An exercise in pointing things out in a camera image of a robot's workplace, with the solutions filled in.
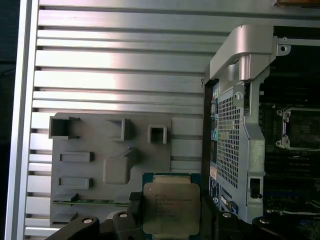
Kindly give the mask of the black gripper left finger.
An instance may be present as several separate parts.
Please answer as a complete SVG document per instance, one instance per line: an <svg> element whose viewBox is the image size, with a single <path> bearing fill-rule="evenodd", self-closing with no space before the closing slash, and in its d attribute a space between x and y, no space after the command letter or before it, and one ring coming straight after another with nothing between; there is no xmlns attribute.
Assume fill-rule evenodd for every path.
<svg viewBox="0 0 320 240"><path fill-rule="evenodd" d="M132 192L125 211L100 222L94 216L79 216L50 235L50 240L143 240L143 193Z"/></svg>

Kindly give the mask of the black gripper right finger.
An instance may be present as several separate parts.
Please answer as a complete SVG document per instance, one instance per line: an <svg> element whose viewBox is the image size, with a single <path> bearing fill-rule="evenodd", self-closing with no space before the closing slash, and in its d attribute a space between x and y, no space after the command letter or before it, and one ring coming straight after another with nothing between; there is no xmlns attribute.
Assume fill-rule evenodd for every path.
<svg viewBox="0 0 320 240"><path fill-rule="evenodd" d="M201 196L201 240L284 240L265 217L254 218L252 223L239 219L234 213L220 211L207 194Z"/></svg>

